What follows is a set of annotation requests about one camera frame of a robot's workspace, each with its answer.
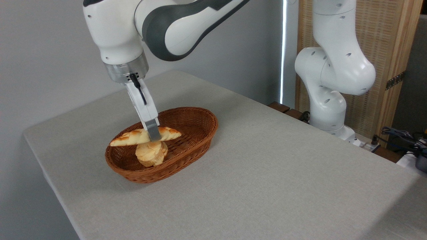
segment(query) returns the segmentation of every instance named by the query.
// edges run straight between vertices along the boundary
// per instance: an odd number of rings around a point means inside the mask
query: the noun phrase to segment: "bread roll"
[[[157,166],[163,163],[166,157],[167,145],[160,141],[139,144],[135,154],[138,161],[145,167]]]
[[[168,127],[159,128],[159,132],[161,136],[160,141],[172,140],[181,136],[180,132]],[[148,132],[145,129],[136,129],[114,139],[110,142],[110,146],[130,146],[148,142],[150,142]]]

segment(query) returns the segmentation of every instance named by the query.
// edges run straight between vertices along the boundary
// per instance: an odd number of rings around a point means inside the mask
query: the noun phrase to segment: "gray wall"
[[[282,4],[251,0],[182,61],[147,53],[147,77],[178,69],[261,103],[277,100]],[[0,22],[0,239],[76,239],[22,132],[122,88],[106,73],[81,0],[0,1]]]
[[[420,15],[393,127],[410,133],[427,128],[427,15]]]

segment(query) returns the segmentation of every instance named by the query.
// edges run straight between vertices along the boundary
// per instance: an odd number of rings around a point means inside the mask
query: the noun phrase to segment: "wicker basket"
[[[206,153],[218,128],[215,115],[204,108],[174,108],[159,113],[158,119],[161,126],[174,128],[182,133],[181,137],[165,142],[169,150],[162,164],[144,167],[135,155],[136,145],[108,146],[105,151],[108,165],[129,181],[151,183],[179,172]],[[115,138],[141,128],[143,127],[139,122],[126,128]]]

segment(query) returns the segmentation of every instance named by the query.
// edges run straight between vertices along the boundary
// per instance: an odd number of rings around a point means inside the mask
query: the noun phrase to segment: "gray tablecloth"
[[[211,110],[210,150],[136,184],[105,162],[139,121],[125,91],[24,135],[82,239],[427,239],[427,181],[283,113],[183,72],[147,82],[159,111]]]

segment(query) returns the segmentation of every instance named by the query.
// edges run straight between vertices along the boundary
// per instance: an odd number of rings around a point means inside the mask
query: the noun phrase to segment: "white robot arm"
[[[366,93],[375,68],[359,47],[355,21],[356,0],[313,0],[313,36],[321,47],[303,49],[295,70],[310,98],[310,125],[358,145],[344,125],[347,105],[340,92]]]
[[[189,55],[216,26],[249,0],[84,0],[83,12],[109,76],[126,85],[152,141],[160,139],[158,112],[143,79],[149,69],[142,47],[165,61]]]

